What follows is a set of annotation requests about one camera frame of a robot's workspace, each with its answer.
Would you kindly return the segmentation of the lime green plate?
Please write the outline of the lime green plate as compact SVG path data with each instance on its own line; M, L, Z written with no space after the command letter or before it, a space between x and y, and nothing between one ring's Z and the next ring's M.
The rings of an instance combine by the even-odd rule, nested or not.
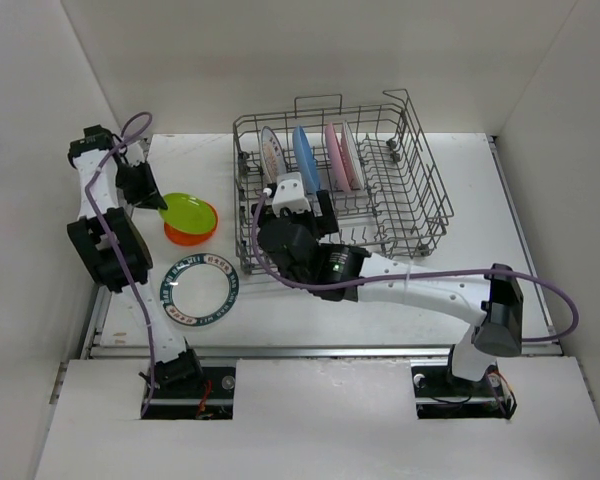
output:
M191 235L206 234L215 228L216 213L207 202L179 192L166 194L163 199L167 208L160 209L159 214L170 227Z

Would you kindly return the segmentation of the white plate orange sunburst pattern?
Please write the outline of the white plate orange sunburst pattern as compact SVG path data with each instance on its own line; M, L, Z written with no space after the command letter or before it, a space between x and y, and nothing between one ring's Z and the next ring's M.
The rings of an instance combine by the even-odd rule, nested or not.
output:
M276 183L287 173L282 145L274 131L264 126L260 132L260 160L266 183Z

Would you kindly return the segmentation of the blue plate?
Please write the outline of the blue plate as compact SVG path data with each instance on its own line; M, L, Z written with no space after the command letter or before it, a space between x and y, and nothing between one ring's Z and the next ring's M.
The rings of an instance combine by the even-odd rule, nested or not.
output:
M305 190L309 194L315 194L322 189L320 176L312 148L301 126L294 128L292 140L296 164L302 175Z

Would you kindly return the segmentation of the white plate teal rim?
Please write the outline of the white plate teal rim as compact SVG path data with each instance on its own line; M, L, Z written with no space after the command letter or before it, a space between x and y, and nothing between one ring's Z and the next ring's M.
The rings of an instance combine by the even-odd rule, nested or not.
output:
M230 312L239 290L239 276L228 260L198 253L182 258L167 271L159 298L167 316L177 324L204 327Z

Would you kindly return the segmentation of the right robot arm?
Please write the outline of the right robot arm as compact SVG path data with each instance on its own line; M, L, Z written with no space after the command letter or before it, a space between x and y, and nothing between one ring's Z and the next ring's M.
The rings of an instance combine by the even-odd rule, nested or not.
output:
M466 323L443 369L445 386L467 393L498 358L522 352L524 297L513 269L436 271L360 247L322 243L306 198L265 189L252 209L254 254L275 280L332 302L405 305Z

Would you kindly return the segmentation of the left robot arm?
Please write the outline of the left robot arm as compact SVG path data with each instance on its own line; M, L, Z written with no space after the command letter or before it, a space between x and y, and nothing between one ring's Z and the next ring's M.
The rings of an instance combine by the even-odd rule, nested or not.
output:
M147 334L150 366L141 377L162 392L193 396L203 387L205 374L155 296L149 248L125 209L167 205L149 164L129 163L125 147L100 125L86 128L83 138L70 143L68 160L79 175L81 204L67 233L94 282L123 300Z

